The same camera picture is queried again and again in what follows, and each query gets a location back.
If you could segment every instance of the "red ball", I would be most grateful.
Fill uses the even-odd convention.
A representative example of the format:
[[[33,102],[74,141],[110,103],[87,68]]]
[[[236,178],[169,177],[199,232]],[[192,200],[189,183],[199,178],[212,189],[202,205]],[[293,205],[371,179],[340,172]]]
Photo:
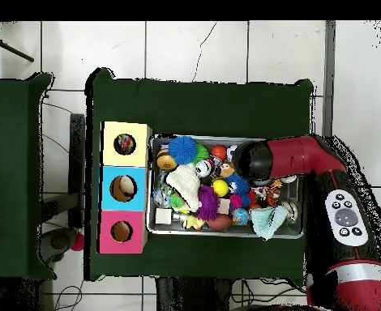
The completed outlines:
[[[226,157],[226,149],[224,146],[213,146],[212,155],[216,156],[218,159],[223,160]]]
[[[71,249],[75,252],[83,250],[83,234],[81,232],[79,232],[78,235],[75,237],[75,242],[71,246]]]

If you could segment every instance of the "orange ball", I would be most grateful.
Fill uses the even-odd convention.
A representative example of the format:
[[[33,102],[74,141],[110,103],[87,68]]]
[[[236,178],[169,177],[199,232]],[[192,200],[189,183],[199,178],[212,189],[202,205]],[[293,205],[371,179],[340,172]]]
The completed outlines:
[[[216,145],[213,146],[211,154],[218,159],[223,160],[226,157],[226,149],[224,146]]]

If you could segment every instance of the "white cloth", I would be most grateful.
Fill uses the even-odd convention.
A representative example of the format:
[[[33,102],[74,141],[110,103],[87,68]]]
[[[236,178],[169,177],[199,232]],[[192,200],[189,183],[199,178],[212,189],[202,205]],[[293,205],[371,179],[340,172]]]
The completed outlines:
[[[192,212],[196,212],[199,209],[198,191],[200,180],[196,176],[193,164],[179,164],[166,177],[166,182],[180,193]]]

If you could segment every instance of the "green table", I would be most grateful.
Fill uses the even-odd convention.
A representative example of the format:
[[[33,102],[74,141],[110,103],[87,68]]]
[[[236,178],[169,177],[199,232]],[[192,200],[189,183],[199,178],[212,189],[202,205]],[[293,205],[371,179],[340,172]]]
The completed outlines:
[[[39,108],[51,75],[0,79],[0,277],[52,279],[38,258]]]
[[[84,252],[86,278],[99,275],[163,275],[219,278],[281,277],[302,281],[304,239],[267,242],[235,237],[149,234],[140,255],[97,254],[96,221],[101,121],[146,123],[153,133],[277,138],[308,134],[312,84],[175,83],[117,80],[97,69],[88,95],[86,227],[91,246]]]

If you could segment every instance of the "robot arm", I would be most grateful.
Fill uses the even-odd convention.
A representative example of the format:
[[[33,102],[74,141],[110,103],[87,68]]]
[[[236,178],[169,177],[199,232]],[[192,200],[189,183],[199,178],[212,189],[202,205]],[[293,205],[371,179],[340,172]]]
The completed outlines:
[[[381,311],[376,240],[341,158],[317,137],[247,142],[233,154],[247,180],[305,174],[307,301],[335,311]]]

